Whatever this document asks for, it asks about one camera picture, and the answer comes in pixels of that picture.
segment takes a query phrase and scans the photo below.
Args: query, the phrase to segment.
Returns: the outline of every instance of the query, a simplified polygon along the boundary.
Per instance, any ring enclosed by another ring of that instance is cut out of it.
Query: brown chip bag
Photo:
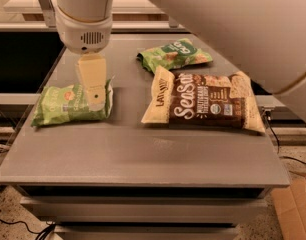
[[[159,66],[152,101],[142,123],[225,126],[265,132],[251,89],[242,71],[231,76],[181,73]]]

